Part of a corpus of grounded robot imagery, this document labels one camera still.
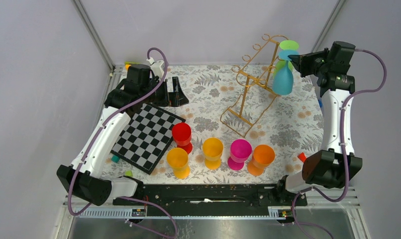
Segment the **green plastic wine glass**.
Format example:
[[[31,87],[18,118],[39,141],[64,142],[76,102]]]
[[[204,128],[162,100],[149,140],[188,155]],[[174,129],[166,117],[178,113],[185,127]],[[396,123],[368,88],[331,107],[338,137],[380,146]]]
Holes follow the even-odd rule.
[[[293,40],[284,40],[280,43],[280,48],[282,51],[284,50],[294,50],[297,51],[299,48],[299,44],[296,41]],[[273,72],[273,77],[276,76],[276,74],[285,66],[285,60],[282,60],[281,58],[278,59],[276,65],[275,65],[275,70]]]

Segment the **red plastic wine glass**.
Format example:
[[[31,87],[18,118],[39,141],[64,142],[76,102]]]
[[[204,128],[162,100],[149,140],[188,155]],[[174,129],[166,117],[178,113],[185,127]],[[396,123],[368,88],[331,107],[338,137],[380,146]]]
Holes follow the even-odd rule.
[[[172,137],[178,148],[182,148],[187,154],[192,152],[192,129],[187,123],[181,122],[174,125],[172,128]]]

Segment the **gold wire glass rack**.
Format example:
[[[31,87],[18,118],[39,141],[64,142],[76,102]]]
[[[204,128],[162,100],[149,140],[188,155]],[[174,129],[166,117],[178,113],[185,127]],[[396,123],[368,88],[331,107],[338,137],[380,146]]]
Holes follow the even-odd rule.
[[[275,77],[276,74],[285,67],[285,60],[280,59],[277,55],[279,52],[286,50],[286,45],[290,46],[290,39],[283,35],[274,35],[270,36],[269,34],[264,34],[262,36],[263,44],[256,43],[252,45],[252,48],[256,51],[253,56],[245,54],[242,56],[242,60],[245,62],[243,66],[234,65],[231,68],[231,71],[236,74],[235,80],[237,84],[244,87],[243,93],[240,94],[237,101],[230,107],[228,107],[220,116],[220,121],[227,127],[229,127],[232,131],[237,133],[239,136],[245,138],[249,131],[253,128],[253,126],[260,120],[262,115],[271,107],[274,100],[280,95],[276,94],[272,88],[269,86],[269,81],[271,78]],[[260,54],[260,52],[266,48],[266,46],[272,43],[275,45],[273,50],[273,55],[271,59],[271,63],[266,66],[263,70],[262,74],[255,77],[250,73],[246,72],[246,68],[251,65],[252,61]],[[248,120],[247,116],[249,115],[246,112],[246,99],[248,98],[248,93],[250,89],[254,86],[258,86],[259,88],[264,89],[269,92],[271,95],[271,102],[269,105],[260,113],[257,119],[254,122]],[[249,128],[245,132],[241,132],[239,129],[232,127],[229,123],[227,123],[223,117],[226,115],[233,115],[238,118],[240,122],[243,124],[249,125]]]

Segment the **blue plastic wine glass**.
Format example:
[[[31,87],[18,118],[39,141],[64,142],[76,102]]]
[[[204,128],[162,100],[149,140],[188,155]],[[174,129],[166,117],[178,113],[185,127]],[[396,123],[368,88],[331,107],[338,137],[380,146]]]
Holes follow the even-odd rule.
[[[290,68],[291,59],[289,55],[298,55],[298,52],[288,49],[279,53],[280,60],[276,64],[276,74],[272,85],[272,90],[277,95],[289,95],[293,90],[294,77]]]

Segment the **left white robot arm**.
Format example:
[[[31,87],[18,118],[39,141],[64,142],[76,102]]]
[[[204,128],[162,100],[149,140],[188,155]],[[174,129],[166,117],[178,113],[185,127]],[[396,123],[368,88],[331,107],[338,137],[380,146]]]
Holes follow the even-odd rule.
[[[133,205],[142,202],[142,182],[129,176],[102,177],[110,153],[149,174],[170,146],[172,127],[183,119],[166,111],[189,101],[182,93],[178,77],[167,89],[162,60],[131,64],[127,76],[107,96],[99,123],[90,139],[68,166],[56,174],[73,196],[100,206],[110,198],[124,196]]]

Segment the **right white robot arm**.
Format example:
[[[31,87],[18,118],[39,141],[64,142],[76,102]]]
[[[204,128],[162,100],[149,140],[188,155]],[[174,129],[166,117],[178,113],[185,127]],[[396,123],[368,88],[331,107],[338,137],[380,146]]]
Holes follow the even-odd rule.
[[[363,160],[355,156],[350,132],[355,78],[347,72],[354,52],[355,45],[335,41],[331,48],[319,52],[283,55],[302,77],[318,78],[324,128],[320,151],[305,160],[301,172],[281,180],[284,186],[275,191],[275,199],[281,205],[289,204],[296,192],[311,186],[341,189],[362,168]]]

